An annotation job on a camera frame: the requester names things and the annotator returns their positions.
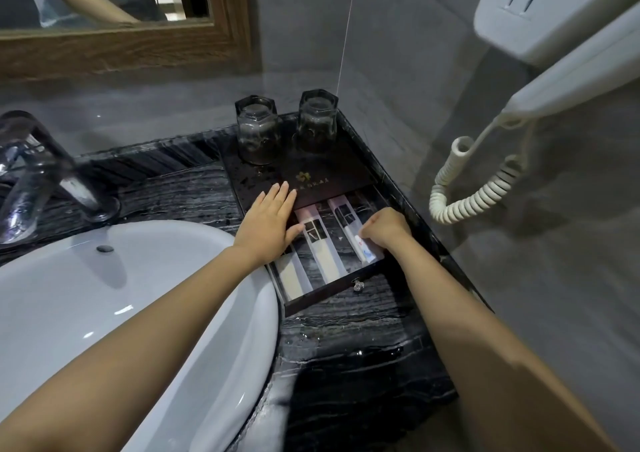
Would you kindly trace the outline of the clear glass tumbler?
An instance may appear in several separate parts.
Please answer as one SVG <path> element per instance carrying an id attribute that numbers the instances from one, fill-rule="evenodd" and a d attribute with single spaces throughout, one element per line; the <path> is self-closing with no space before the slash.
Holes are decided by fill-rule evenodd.
<path id="1" fill-rule="evenodd" d="M 296 127 L 296 144 L 302 151 L 321 154 L 332 149 L 337 140 L 339 99 L 324 89 L 301 95 Z"/>
<path id="2" fill-rule="evenodd" d="M 235 102 L 237 150 L 252 165 L 273 163 L 282 153 L 280 118 L 274 100 L 250 95 Z"/>

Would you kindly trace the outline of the dark wooden amenity box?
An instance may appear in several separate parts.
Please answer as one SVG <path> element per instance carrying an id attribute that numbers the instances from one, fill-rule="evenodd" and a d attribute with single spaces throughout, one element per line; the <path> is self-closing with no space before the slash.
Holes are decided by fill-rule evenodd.
<path id="1" fill-rule="evenodd" d="M 268 165 L 252 165 L 240 157 L 236 125 L 220 130 L 214 138 L 243 213 L 250 209 L 260 192 L 268 192 L 274 183 L 287 181 L 289 188 L 297 191 L 293 206 L 297 210 L 376 182 L 371 164 L 365 158 L 362 140 L 342 112 L 337 114 L 337 140 L 333 147 L 317 155 L 298 148 L 298 115 L 291 112 L 280 118 L 284 152 Z"/>

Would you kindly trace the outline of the dark wooden drawer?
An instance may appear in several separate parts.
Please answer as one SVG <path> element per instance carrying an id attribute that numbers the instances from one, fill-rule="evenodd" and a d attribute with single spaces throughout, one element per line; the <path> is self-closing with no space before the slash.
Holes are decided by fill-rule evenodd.
<path id="1" fill-rule="evenodd" d="M 362 225 L 378 210 L 389 206 L 389 199 L 386 198 L 385 194 L 380 190 L 380 187 L 378 185 L 369 185 L 364 189 L 351 191 L 346 194 L 342 194 L 341 196 L 343 195 L 349 199 L 349 202 L 356 211 L 356 214 L 359 216 Z M 330 209 L 328 200 L 329 199 L 313 205 L 316 206 L 317 211 L 321 215 L 324 225 L 329 232 L 330 238 L 332 239 L 332 242 L 348 272 L 348 275 L 334 282 L 326 284 L 314 260 L 310 247 L 308 246 L 304 232 L 301 232 L 290 246 L 292 246 L 298 253 L 303 268 L 305 269 L 309 281 L 313 287 L 313 291 L 291 302 L 285 302 L 284 292 L 280 287 L 280 282 L 276 273 L 275 261 L 269 264 L 267 267 L 269 275 L 274 282 L 278 298 L 280 299 L 280 302 L 282 303 L 282 306 L 284 308 L 284 315 L 286 317 L 292 316 L 293 314 L 296 314 L 297 312 L 300 312 L 310 307 L 311 305 L 314 305 L 315 303 L 326 300 L 327 298 L 330 298 L 331 296 L 334 296 L 341 291 L 353 289 L 351 284 L 352 280 L 354 280 L 355 278 L 360 278 L 364 282 L 366 278 L 369 278 L 375 273 L 378 273 L 380 271 L 380 267 L 384 265 L 383 262 L 385 260 L 385 257 L 380 261 L 373 262 L 372 264 L 362 264 L 360 258 L 355 252 L 355 244 L 351 243 L 348 237 L 343 232 L 340 223 L 335 218 L 332 210 Z M 290 224 L 299 223 L 294 211 L 295 210 L 292 211 L 292 214 L 289 218 Z"/>

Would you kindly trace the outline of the person's left hand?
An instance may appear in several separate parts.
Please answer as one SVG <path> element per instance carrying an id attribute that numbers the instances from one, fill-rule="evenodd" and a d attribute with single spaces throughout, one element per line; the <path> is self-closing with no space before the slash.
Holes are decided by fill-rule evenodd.
<path id="1" fill-rule="evenodd" d="M 257 214 L 252 215 L 251 206 L 236 232 L 233 244 L 234 252 L 252 270 L 275 261 L 288 247 L 288 245 L 284 245 L 285 231 L 291 227 L 287 223 L 292 213 L 297 191 L 289 188 L 290 215 L 276 215 L 274 214 L 274 197 L 281 184 L 274 184 L 266 192 L 266 197 Z"/>

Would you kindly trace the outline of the person's left forearm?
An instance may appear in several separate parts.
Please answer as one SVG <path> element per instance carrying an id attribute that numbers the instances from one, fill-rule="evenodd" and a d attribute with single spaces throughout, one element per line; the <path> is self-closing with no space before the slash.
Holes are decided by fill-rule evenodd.
<path id="1" fill-rule="evenodd" d="M 0 423 L 0 452 L 120 452 L 226 298 L 265 262 L 226 248 L 32 393 Z"/>

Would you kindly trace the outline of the chrome faucet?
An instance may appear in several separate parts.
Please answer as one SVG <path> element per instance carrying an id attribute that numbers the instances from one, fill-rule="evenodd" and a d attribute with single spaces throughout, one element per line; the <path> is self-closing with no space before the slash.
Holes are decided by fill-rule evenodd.
<path id="1" fill-rule="evenodd" d="M 14 169 L 20 176 L 0 207 L 0 245 L 28 239 L 56 192 L 65 194 L 90 223 L 108 222 L 120 213 L 118 198 L 80 173 L 45 126 L 22 110 L 0 116 L 0 177 Z"/>

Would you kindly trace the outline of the person's right hand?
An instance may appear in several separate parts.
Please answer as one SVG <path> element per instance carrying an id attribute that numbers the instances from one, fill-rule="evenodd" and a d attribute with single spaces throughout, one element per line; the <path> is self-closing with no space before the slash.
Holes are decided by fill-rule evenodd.
<path id="1" fill-rule="evenodd" d="M 413 239 L 410 227 L 406 222 L 404 215 L 395 209 L 386 207 L 377 211 L 373 215 L 381 215 L 385 219 L 387 237 L 387 248 L 385 250 L 389 253 L 395 254 L 404 244 Z"/>

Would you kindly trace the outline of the white wall dryer base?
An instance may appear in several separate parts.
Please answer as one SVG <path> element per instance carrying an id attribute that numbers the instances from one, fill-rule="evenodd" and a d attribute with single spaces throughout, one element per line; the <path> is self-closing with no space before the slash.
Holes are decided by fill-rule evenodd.
<path id="1" fill-rule="evenodd" d="M 480 0 L 478 38 L 510 57 L 547 68 L 640 0 Z"/>

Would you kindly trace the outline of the white ceramic sink basin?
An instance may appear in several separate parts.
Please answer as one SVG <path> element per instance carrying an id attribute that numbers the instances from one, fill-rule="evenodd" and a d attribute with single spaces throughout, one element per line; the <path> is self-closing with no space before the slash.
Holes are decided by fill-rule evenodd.
<path id="1" fill-rule="evenodd" d="M 134 222 L 76 234 L 0 267 L 0 421 L 233 240 L 195 222 Z M 268 272 L 254 271 L 122 452 L 225 452 L 266 384 L 278 312 Z"/>

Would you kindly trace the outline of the small white toiletry packet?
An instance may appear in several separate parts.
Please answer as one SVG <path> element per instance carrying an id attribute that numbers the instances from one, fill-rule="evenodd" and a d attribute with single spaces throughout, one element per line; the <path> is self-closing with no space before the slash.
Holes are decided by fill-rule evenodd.
<path id="1" fill-rule="evenodd" d="M 362 238 L 359 234 L 354 235 L 355 252 L 363 265 L 372 264 L 385 257 L 384 250 L 369 238 Z"/>

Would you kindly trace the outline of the wooden framed mirror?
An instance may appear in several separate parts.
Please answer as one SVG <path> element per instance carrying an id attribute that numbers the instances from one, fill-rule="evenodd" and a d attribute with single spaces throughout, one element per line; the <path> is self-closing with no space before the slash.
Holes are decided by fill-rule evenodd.
<path id="1" fill-rule="evenodd" d="M 249 0 L 207 3 L 211 18 L 125 23 L 94 30 L 0 30 L 0 82 L 249 60 Z"/>

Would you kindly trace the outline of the person's right forearm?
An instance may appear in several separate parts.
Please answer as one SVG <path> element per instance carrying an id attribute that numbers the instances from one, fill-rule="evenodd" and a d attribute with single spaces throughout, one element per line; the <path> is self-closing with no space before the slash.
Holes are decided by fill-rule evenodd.
<path id="1" fill-rule="evenodd" d="M 381 245 L 401 265 L 488 452 L 618 452 L 559 377 L 410 235 Z"/>

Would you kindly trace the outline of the long white amenity packet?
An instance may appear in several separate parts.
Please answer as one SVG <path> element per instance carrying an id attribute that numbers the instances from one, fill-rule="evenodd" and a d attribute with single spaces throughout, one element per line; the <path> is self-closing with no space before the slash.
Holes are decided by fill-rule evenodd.
<path id="1" fill-rule="evenodd" d="M 284 254 L 275 261 L 275 268 L 285 302 L 291 302 L 313 291 L 298 253 L 292 246 L 288 246 Z"/>
<path id="2" fill-rule="evenodd" d="M 295 210 L 294 213 L 298 221 L 305 226 L 305 238 L 324 282 L 329 284 L 346 277 L 348 272 L 316 206 L 309 205 Z"/>
<path id="3" fill-rule="evenodd" d="M 343 232 L 351 243 L 361 246 L 360 230 L 362 222 L 346 196 L 337 196 L 328 200 L 330 209 L 340 223 Z"/>

